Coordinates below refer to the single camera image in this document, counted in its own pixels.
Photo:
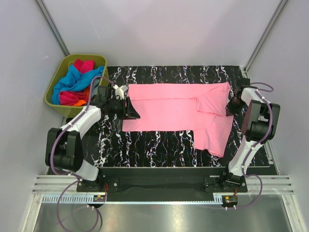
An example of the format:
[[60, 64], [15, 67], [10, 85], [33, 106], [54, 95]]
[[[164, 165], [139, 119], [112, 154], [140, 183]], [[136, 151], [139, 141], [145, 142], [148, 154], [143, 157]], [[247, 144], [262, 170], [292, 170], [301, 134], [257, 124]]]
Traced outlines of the light pink t-shirt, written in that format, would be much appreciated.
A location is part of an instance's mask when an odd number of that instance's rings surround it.
[[128, 96], [140, 119], [124, 120], [122, 130], [193, 131], [194, 148], [223, 157], [233, 117], [225, 107], [231, 90], [218, 84], [130, 84]]

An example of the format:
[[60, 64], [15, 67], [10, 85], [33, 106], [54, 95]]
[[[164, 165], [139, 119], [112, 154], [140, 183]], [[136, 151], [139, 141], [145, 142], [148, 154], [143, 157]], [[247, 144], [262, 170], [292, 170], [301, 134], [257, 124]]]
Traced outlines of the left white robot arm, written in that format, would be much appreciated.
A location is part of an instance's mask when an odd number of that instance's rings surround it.
[[95, 99], [61, 128], [51, 128], [47, 134], [45, 163], [57, 175], [73, 175], [93, 191], [104, 188], [102, 171], [84, 159], [82, 138], [105, 115], [120, 120], [139, 119], [130, 97], [128, 86], [99, 87]]

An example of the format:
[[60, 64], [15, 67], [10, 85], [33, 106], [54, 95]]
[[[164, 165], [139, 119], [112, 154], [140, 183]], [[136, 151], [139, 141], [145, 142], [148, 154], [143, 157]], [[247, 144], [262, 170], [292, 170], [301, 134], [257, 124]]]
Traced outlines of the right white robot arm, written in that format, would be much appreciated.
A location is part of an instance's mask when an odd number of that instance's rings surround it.
[[241, 126], [241, 144], [218, 179], [218, 185], [223, 191], [233, 192], [246, 186], [245, 176], [252, 159], [275, 136], [281, 106], [266, 100], [261, 91], [254, 86], [241, 85], [226, 106], [228, 116], [238, 114], [244, 105], [247, 111]]

